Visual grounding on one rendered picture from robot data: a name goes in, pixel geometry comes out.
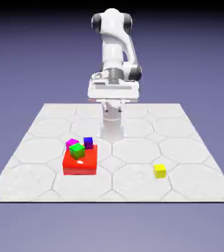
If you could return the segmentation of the small blue cube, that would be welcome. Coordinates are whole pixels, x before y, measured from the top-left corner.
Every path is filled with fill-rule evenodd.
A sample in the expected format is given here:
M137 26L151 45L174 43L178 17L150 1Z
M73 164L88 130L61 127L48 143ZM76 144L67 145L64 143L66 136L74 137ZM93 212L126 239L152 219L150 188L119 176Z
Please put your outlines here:
M93 149L93 138L84 137L84 147L86 150Z

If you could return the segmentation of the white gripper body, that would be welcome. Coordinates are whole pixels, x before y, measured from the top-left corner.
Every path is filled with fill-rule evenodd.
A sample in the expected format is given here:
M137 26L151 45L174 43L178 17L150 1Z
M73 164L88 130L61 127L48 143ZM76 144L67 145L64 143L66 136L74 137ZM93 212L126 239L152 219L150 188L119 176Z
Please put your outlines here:
M138 81L123 81L109 84L108 79L90 79L87 96L90 101L123 100L137 101L140 96Z

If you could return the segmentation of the small green cube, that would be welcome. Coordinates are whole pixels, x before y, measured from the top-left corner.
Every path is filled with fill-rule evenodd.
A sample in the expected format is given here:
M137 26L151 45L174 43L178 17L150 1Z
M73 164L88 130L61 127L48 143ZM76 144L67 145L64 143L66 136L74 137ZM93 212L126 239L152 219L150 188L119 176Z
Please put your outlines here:
M80 159L85 155L85 147L80 143L69 146L69 152L72 158Z

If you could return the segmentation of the small yellow cube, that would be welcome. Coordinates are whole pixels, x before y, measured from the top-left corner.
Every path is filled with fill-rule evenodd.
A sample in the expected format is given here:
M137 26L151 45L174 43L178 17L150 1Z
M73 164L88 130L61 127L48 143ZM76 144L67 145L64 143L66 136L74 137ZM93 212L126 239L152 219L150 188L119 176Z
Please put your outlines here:
M166 167L163 164L154 164L153 173L157 179L164 178L166 176Z

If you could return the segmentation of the large red box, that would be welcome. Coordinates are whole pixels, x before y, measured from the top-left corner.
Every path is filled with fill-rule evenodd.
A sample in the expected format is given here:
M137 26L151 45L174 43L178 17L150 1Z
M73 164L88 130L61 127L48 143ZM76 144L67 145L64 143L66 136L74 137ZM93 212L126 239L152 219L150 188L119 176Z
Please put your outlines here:
M93 149L85 150L85 155L80 159L71 157L69 151L65 151L62 161L64 175L96 175L97 171L97 145Z

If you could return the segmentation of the small magenta cube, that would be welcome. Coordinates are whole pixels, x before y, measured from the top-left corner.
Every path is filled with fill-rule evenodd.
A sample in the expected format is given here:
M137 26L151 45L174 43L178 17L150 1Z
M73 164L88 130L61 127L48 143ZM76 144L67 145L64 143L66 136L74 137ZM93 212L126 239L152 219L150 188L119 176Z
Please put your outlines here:
M68 151L70 146L75 145L77 143L79 143L79 141L77 139L73 139L73 138L69 139L66 142L66 150Z

